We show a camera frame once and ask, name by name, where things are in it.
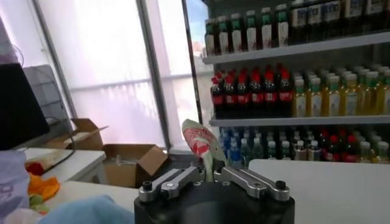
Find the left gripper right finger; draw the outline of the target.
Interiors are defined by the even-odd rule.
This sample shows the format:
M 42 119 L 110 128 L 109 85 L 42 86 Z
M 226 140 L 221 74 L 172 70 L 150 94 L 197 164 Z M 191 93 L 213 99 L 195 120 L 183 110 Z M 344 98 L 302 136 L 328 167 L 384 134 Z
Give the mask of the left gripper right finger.
M 215 170 L 213 175 L 216 181 L 235 183 L 252 198 L 261 199 L 268 195 L 277 201 L 290 199 L 290 188 L 284 181 L 272 181 L 251 170 L 223 167 Z

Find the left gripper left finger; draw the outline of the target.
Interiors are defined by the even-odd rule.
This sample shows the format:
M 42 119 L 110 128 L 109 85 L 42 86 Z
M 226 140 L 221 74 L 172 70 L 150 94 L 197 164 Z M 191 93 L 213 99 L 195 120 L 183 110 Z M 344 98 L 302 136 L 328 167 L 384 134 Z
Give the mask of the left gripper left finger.
M 139 188 L 139 199 L 149 203 L 161 195 L 167 199 L 176 198 L 186 185 L 201 182 L 204 179 L 205 172 L 195 166 L 186 169 L 171 169 L 154 181 L 144 181 Z

